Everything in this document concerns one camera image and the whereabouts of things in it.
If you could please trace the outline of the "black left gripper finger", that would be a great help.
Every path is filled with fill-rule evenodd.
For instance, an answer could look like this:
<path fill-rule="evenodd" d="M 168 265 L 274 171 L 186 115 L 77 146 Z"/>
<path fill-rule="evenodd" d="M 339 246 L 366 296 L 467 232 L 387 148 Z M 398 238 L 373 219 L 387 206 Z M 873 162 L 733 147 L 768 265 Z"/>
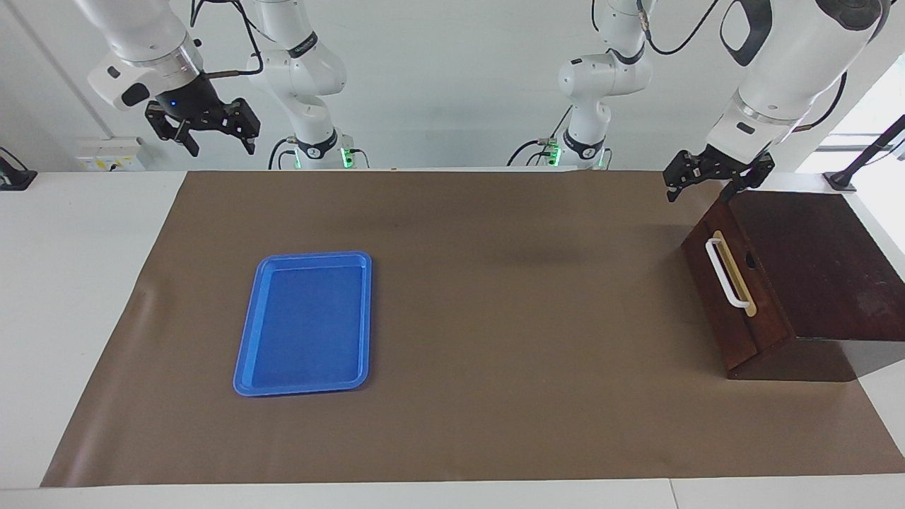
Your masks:
<path fill-rule="evenodd" d="M 685 188 L 702 183 L 703 174 L 699 167 L 701 161 L 701 156 L 682 149 L 666 165 L 663 170 L 663 181 L 666 186 L 666 197 L 670 203 L 675 203 Z"/>
<path fill-rule="evenodd" d="M 746 170 L 733 170 L 730 180 L 720 193 L 722 203 L 728 203 L 737 194 L 749 188 L 759 188 L 772 173 L 775 167 L 772 155 L 769 152 L 761 154 Z"/>

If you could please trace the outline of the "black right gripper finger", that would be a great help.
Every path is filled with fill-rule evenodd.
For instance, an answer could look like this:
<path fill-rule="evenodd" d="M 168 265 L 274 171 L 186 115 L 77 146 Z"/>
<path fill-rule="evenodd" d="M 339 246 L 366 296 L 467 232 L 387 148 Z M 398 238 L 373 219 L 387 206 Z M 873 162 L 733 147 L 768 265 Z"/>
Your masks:
<path fill-rule="evenodd" d="M 146 103 L 145 118 L 161 141 L 174 141 L 177 145 L 187 149 L 194 158 L 199 155 L 199 146 L 191 135 L 187 120 L 178 120 L 176 125 L 172 124 L 168 113 L 158 101 Z"/>
<path fill-rule="evenodd" d="M 245 98 L 236 98 L 212 109 L 214 128 L 222 134 L 238 139 L 246 154 L 254 155 L 256 141 L 261 133 L 261 120 Z"/>

